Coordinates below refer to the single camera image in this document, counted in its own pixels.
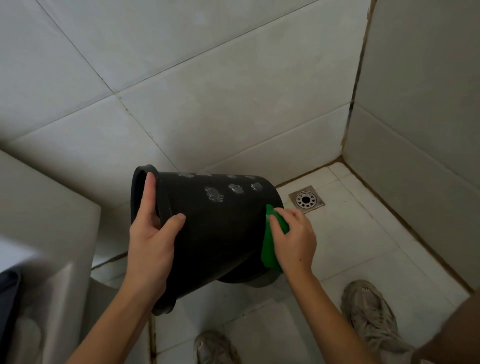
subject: beige sneaker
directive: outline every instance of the beige sneaker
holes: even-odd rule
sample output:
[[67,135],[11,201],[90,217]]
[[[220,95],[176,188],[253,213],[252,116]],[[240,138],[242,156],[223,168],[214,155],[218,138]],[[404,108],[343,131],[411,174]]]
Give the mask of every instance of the beige sneaker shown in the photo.
[[195,364],[241,364],[237,349],[230,340],[216,330],[205,331],[193,344]]
[[343,317],[372,352],[414,350],[400,337],[392,309],[370,282],[355,280],[349,283],[343,291],[340,308]]

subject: green cloth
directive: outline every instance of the green cloth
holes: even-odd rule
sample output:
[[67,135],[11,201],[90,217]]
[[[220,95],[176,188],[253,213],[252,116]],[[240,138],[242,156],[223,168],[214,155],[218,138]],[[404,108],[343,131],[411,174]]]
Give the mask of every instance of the green cloth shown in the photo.
[[272,229],[270,228],[270,220],[268,219],[270,215],[274,215],[276,217],[284,234],[290,231],[290,228],[288,227],[288,224],[285,222],[283,217],[281,217],[278,212],[273,210],[272,205],[267,205],[266,214],[265,214],[266,222],[265,222],[264,244],[262,246],[262,262],[265,267],[270,268],[272,270],[276,270],[277,272],[283,273],[282,267],[280,266],[275,255],[275,246],[273,243]]

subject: black bucket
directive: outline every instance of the black bucket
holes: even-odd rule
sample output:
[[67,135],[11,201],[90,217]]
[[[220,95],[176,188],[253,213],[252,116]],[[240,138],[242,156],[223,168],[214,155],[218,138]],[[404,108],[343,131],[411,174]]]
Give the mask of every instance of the black bucket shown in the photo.
[[258,176],[158,172],[151,165],[135,170],[131,216],[137,216],[146,175],[156,179],[156,212],[162,224],[183,213],[187,219],[175,239],[167,289],[154,306],[160,315],[177,298],[216,279],[263,287],[279,273],[261,259],[265,206],[283,207],[275,187]]

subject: metal drain grate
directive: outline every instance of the metal drain grate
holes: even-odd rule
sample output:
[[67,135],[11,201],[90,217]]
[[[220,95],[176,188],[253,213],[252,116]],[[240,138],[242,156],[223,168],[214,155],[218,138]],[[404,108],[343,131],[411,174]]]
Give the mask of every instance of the metal drain grate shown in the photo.
[[301,190],[292,192],[288,196],[293,202],[293,205],[302,210],[304,213],[325,206],[325,202],[323,202],[322,199],[317,195],[312,186],[307,186]]

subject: person's right arm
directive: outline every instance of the person's right arm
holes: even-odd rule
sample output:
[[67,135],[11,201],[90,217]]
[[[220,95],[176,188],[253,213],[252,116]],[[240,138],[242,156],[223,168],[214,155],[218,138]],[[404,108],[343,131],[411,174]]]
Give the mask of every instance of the person's right arm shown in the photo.
[[380,364],[312,273],[317,241],[309,220],[297,209],[275,210],[290,227],[284,234],[277,219],[270,216],[275,254],[325,361],[328,364]]

